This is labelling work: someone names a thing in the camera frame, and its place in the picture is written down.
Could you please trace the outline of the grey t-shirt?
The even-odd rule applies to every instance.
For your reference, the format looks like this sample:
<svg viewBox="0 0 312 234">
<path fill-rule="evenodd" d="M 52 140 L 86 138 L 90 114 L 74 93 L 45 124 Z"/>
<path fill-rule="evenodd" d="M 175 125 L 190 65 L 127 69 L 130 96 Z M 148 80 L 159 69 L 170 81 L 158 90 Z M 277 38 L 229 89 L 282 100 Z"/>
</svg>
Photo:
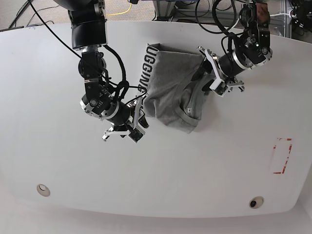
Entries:
<svg viewBox="0 0 312 234">
<path fill-rule="evenodd" d="M 205 56 L 163 44 L 148 44 L 138 81 L 146 88 L 143 111 L 163 125 L 191 133 L 201 121 L 203 105 L 209 91 L 203 86 L 212 76 L 191 81 Z"/>
</svg>

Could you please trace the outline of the red tape rectangle marking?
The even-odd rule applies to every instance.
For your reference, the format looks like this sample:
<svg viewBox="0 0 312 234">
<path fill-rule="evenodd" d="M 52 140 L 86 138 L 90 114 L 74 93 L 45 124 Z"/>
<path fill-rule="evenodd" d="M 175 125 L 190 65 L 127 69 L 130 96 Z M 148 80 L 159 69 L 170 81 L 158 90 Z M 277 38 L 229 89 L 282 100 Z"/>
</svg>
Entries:
<svg viewBox="0 0 312 234">
<path fill-rule="evenodd" d="M 275 175 L 284 174 L 292 151 L 292 138 L 278 138 L 273 147 L 270 172 Z"/>
</svg>

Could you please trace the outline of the left table grommet hole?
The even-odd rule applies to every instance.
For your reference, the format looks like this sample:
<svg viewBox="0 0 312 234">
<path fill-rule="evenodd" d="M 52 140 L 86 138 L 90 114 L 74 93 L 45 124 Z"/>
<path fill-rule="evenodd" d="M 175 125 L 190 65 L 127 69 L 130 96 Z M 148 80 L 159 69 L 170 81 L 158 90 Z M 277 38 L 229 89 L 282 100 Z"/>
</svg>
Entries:
<svg viewBox="0 0 312 234">
<path fill-rule="evenodd" d="M 50 194 L 51 194 L 49 188 L 46 187 L 46 186 L 43 185 L 43 184 L 38 184 L 38 185 L 37 185 L 37 192 L 38 192 L 41 196 L 43 196 L 43 197 L 49 197 Z"/>
</svg>

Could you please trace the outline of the table grommet hole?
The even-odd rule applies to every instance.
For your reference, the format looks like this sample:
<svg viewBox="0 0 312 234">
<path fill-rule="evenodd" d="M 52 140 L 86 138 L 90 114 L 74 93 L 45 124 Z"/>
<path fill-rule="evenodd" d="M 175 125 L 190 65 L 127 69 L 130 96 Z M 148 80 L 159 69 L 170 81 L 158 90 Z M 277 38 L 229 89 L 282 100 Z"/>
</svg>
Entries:
<svg viewBox="0 0 312 234">
<path fill-rule="evenodd" d="M 264 203 L 264 198 L 262 196 L 257 196 L 254 197 L 250 202 L 249 202 L 249 207 L 251 209 L 258 209 L 260 208 Z"/>
<path fill-rule="evenodd" d="M 50 194 L 51 194 L 49 188 L 46 187 L 46 186 L 43 185 L 43 184 L 38 184 L 38 185 L 37 185 L 37 192 L 38 192 L 41 196 L 43 196 L 43 197 L 49 197 Z"/>
</svg>

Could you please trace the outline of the right table grommet hole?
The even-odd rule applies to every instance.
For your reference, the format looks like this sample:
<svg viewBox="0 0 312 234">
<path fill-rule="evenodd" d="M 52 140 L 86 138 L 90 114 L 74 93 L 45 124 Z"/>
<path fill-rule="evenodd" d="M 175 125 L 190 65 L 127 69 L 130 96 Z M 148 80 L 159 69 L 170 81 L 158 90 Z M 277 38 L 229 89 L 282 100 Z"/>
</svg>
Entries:
<svg viewBox="0 0 312 234">
<path fill-rule="evenodd" d="M 249 202 L 249 207 L 251 209 L 258 209 L 260 208 L 264 203 L 264 198 L 262 196 L 257 196 L 254 197 L 250 202 Z"/>
</svg>

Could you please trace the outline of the aluminium frame base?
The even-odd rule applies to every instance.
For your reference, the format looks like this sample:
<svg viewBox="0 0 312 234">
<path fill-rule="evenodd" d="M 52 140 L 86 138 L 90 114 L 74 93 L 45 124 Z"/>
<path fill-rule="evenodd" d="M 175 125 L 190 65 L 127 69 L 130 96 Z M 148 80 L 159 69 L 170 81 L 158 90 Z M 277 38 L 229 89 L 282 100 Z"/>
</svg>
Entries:
<svg viewBox="0 0 312 234">
<path fill-rule="evenodd" d="M 233 22 L 234 11 L 239 13 L 247 0 L 236 0 L 235 9 L 229 0 L 222 0 L 216 8 L 219 21 L 224 26 Z M 154 0 L 156 20 L 180 21 L 196 23 L 196 19 L 202 24 L 214 24 L 212 16 L 213 0 Z M 286 38 L 292 37 L 290 11 L 291 6 L 287 0 L 266 0 L 268 11 L 271 15 L 270 31 L 272 34 Z"/>
</svg>

